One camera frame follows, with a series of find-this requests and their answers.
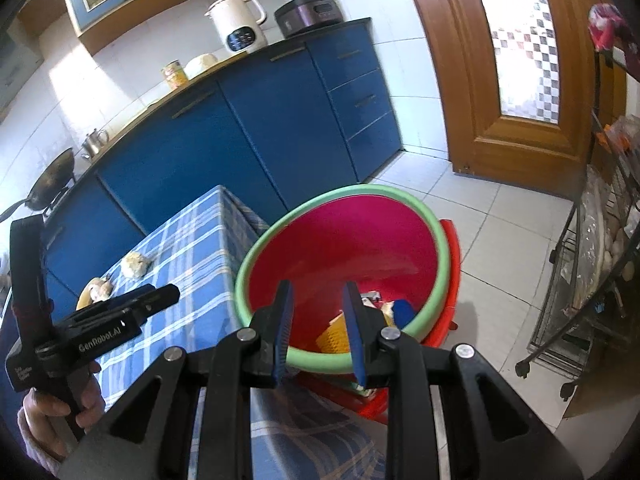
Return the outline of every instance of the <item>table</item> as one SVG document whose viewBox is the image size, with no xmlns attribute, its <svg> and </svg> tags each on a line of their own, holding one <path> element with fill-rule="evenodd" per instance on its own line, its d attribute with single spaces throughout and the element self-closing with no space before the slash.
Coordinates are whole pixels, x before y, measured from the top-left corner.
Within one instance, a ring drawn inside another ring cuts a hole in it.
<svg viewBox="0 0 640 480">
<path fill-rule="evenodd" d="M 133 248 L 152 259 L 142 279 L 125 278 L 120 263 L 108 271 L 114 295 L 145 283 L 174 283 L 180 301 L 150 318 L 139 337 L 100 359 L 98 381 L 107 407 L 165 348 L 208 348 L 240 328 L 233 303 L 236 273 L 266 229 L 232 193 L 217 186 Z M 256 480 L 384 478 L 384 458 L 361 427 L 339 406 L 292 381 L 276 390 L 252 390 L 251 409 Z M 196 420 L 190 479 L 195 478 L 198 432 Z"/>
</svg>

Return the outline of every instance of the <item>rice cooker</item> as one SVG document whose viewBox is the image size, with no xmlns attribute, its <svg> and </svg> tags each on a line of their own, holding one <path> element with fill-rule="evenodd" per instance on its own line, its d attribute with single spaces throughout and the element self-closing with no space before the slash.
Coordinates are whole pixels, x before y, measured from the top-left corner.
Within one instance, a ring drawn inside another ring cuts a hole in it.
<svg viewBox="0 0 640 480">
<path fill-rule="evenodd" d="M 258 20 L 251 14 L 249 2 L 258 10 Z M 213 21 L 230 54 L 254 52 L 268 44 L 260 28 L 267 21 L 267 13 L 258 0 L 218 0 L 211 4 L 205 15 Z"/>
<path fill-rule="evenodd" d="M 276 10 L 274 16 L 285 38 L 344 21 L 334 0 L 291 0 Z"/>
</svg>

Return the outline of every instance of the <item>white tiled floor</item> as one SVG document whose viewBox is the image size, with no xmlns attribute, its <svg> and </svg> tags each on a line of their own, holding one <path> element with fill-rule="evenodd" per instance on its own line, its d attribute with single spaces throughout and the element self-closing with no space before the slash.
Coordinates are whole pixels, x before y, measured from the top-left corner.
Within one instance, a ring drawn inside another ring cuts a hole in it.
<svg viewBox="0 0 640 480">
<path fill-rule="evenodd" d="M 438 218 L 453 220 L 464 259 L 454 318 L 459 329 L 449 333 L 444 346 L 452 348 L 459 342 L 476 346 L 555 430 L 566 407 L 559 396 L 566 379 L 532 364 L 524 380 L 513 367 L 527 354 L 550 279 L 548 254 L 571 203 L 457 175 L 445 160 L 406 152 L 372 182 L 405 190 Z"/>
</svg>

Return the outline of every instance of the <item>silver screw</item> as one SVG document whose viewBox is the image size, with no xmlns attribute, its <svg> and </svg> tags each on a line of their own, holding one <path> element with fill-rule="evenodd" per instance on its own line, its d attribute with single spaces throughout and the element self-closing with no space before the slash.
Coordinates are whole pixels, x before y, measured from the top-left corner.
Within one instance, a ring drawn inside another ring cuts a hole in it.
<svg viewBox="0 0 640 480">
<path fill-rule="evenodd" d="M 177 361 L 182 357 L 182 348 L 179 346 L 172 346 L 167 348 L 162 355 L 167 361 Z"/>
<path fill-rule="evenodd" d="M 395 341 L 400 337 L 400 330 L 395 326 L 385 326 L 381 331 L 380 335 L 382 339 L 386 339 L 387 341 Z"/>
<path fill-rule="evenodd" d="M 241 328 L 240 330 L 238 330 L 236 336 L 240 341 L 251 341 L 253 338 L 255 338 L 256 333 L 253 328 Z"/>
<path fill-rule="evenodd" d="M 462 345 L 456 346 L 456 354 L 463 359 L 471 359 L 476 354 L 476 351 L 471 345 L 462 343 Z"/>
</svg>

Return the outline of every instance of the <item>frying pan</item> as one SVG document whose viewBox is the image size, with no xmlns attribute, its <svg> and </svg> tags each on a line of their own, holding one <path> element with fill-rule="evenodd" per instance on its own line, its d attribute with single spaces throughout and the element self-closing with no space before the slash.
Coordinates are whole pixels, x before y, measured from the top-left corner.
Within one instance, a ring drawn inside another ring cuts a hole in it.
<svg viewBox="0 0 640 480">
<path fill-rule="evenodd" d="M 75 163 L 73 149 L 69 148 L 60 153 L 55 160 L 47 166 L 44 173 L 38 177 L 27 198 L 9 206 L 7 210 L 0 215 L 0 222 L 7 220 L 22 204 L 32 211 L 42 211 L 46 208 L 66 183 L 73 178 Z"/>
</svg>

